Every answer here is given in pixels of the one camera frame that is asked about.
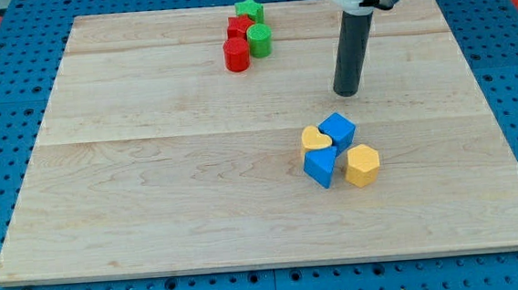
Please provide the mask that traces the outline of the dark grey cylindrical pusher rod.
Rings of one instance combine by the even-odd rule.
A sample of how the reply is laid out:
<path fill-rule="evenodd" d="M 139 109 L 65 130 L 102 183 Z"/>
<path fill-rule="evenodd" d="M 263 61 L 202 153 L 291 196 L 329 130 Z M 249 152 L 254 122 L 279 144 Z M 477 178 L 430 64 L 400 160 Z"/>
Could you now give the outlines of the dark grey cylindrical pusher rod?
<path fill-rule="evenodd" d="M 343 12 L 341 18 L 333 90 L 341 97 L 352 97 L 359 89 L 373 16 Z"/>

